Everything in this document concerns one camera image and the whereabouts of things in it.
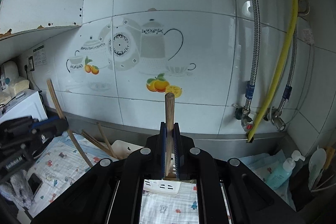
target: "smartphone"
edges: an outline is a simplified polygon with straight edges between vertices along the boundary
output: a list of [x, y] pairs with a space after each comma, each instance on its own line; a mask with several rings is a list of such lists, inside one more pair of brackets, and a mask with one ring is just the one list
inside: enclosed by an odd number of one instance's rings
[[42, 180], [35, 173], [33, 173], [28, 180], [28, 184], [33, 192], [33, 195], [35, 196], [42, 185]]

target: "soap dispenser bottle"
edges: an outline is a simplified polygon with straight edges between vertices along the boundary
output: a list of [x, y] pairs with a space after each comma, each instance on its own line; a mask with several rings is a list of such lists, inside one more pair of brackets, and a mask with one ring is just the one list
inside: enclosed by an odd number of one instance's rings
[[285, 160], [281, 165], [270, 174], [266, 180], [266, 184], [273, 190], [278, 189], [292, 174], [295, 167], [295, 162], [298, 160], [305, 160], [305, 157], [301, 155], [300, 151], [295, 150], [292, 153], [292, 157]]

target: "orange fruit illustration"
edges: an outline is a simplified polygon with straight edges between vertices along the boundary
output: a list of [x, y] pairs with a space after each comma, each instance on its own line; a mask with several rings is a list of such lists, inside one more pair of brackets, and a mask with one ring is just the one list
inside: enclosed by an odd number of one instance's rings
[[155, 79], [148, 79], [146, 83], [146, 87], [149, 91], [156, 92], [156, 89], [154, 87]]
[[94, 74], [94, 75], [97, 75], [99, 73], [99, 68], [97, 66], [92, 66], [91, 67], [91, 72]]
[[85, 65], [84, 69], [87, 73], [90, 73], [91, 72], [91, 65]]
[[154, 88], [158, 92], [165, 92], [167, 86], [169, 86], [169, 82], [168, 81], [156, 80], [154, 82]]
[[166, 87], [166, 93], [172, 92], [175, 95], [175, 98], [178, 98], [182, 94], [182, 89], [176, 85], [169, 85]]

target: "blue hose label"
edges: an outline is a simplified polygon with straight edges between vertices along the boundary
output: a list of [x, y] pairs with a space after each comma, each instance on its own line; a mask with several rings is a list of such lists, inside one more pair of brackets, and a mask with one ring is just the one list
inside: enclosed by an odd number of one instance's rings
[[285, 90], [283, 91], [282, 98], [285, 100], [289, 100], [291, 93], [292, 93], [292, 87], [290, 85], [286, 85]]
[[252, 100], [253, 93], [254, 93], [254, 87], [255, 87], [255, 85], [251, 85], [250, 81], [247, 82], [246, 92], [245, 92], [246, 99]]

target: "cup handle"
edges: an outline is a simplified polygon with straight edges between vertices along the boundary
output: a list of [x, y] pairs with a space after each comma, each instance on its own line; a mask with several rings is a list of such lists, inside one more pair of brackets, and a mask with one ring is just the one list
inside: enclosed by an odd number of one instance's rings
[[188, 70], [194, 70], [194, 69], [196, 69], [196, 64], [195, 63], [190, 63], [190, 65], [194, 65], [194, 68], [193, 69], [188, 69]]
[[182, 33], [180, 30], [175, 29], [175, 28], [172, 28], [172, 29], [169, 29], [168, 31], [166, 31], [163, 35], [165, 35], [167, 32], [170, 32], [170, 31], [172, 31], [172, 30], [178, 31], [178, 32], [181, 34], [181, 36], [182, 36], [182, 42], [181, 42], [181, 46], [180, 46], [180, 48], [177, 50], [177, 52], [176, 52], [171, 58], [168, 59], [168, 61], [169, 61], [170, 59], [172, 59], [172, 58], [173, 58], [173, 57], [174, 57], [174, 56], [181, 50], [182, 45], [183, 45], [183, 33]]
[[66, 62], [66, 66], [67, 66], [67, 70], [68, 70], [68, 72], [70, 73], [70, 71], [69, 71], [69, 69], [68, 69], [68, 61], [69, 61], [69, 59], [68, 59], [67, 62]]

